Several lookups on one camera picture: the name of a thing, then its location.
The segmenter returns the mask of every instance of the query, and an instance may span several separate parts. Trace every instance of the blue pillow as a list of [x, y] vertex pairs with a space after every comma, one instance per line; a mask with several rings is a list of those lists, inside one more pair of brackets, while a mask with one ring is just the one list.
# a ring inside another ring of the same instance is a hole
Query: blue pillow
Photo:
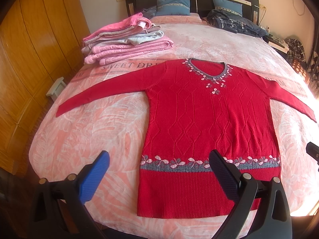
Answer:
[[155, 16], [164, 15], [188, 15], [189, 0], [157, 0], [157, 12]]
[[148, 9], [143, 9], [141, 13], [143, 13], [143, 17], [150, 20], [155, 16], [156, 11], [157, 11], [157, 6], [155, 5], [155, 6], [149, 7]]
[[221, 9], [242, 16], [242, 4], [228, 0], [213, 0], [215, 9]]

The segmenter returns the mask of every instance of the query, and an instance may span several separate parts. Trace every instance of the red ribbed fabric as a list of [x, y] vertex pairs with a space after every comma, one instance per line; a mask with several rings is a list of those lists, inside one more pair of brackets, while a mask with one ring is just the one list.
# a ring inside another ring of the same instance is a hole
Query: red ribbed fabric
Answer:
[[228, 214], [233, 203], [210, 169], [209, 153], [217, 149], [256, 179], [280, 177], [270, 99], [315, 120], [307, 105], [275, 81], [196, 59], [166, 61], [98, 83], [61, 104], [56, 116], [106, 96], [137, 91], [146, 92], [150, 105], [140, 162], [139, 216]]

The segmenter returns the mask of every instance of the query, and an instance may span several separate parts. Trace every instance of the sweater sleeve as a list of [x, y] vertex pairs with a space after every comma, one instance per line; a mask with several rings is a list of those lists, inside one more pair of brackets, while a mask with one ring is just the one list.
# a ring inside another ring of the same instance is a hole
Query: sweater sleeve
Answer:
[[58, 117], [65, 112], [97, 99], [121, 93], [146, 90], [160, 81], [165, 71], [166, 64], [164, 62], [102, 81], [62, 103], [56, 112], [56, 116]]
[[296, 96], [292, 95], [290, 92], [281, 88], [276, 81], [270, 81], [264, 79], [263, 77], [254, 74], [252, 72], [247, 71], [250, 79], [255, 83], [258, 88], [264, 92], [266, 95], [270, 97], [270, 99], [274, 99], [276, 101], [283, 102], [288, 106], [298, 110], [299, 112], [307, 115], [313, 121], [316, 121], [315, 114], [312, 109], [310, 109], [306, 104], [304, 104], [301, 100], [299, 100]]

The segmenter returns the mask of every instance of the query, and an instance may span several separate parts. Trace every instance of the dark blue gripper pad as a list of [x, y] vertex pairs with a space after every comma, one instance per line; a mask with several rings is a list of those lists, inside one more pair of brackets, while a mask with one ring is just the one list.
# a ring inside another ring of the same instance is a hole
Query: dark blue gripper pad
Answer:
[[227, 198], [237, 202], [239, 200], [239, 182], [241, 173], [234, 164], [227, 163], [217, 150], [209, 154], [209, 165], [213, 170]]
[[79, 185], [79, 198], [84, 204], [90, 201], [110, 166], [110, 155], [107, 151], [102, 151], [90, 166], [90, 171]]

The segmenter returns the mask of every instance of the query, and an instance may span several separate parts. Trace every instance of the pink pillow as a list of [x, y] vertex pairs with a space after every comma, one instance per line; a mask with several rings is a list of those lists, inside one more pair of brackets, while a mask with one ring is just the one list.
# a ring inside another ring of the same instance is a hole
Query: pink pillow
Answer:
[[155, 16], [151, 19], [154, 24], [197, 24], [207, 25], [207, 22], [202, 21], [197, 13], [190, 13], [190, 16], [181, 15], [166, 15]]

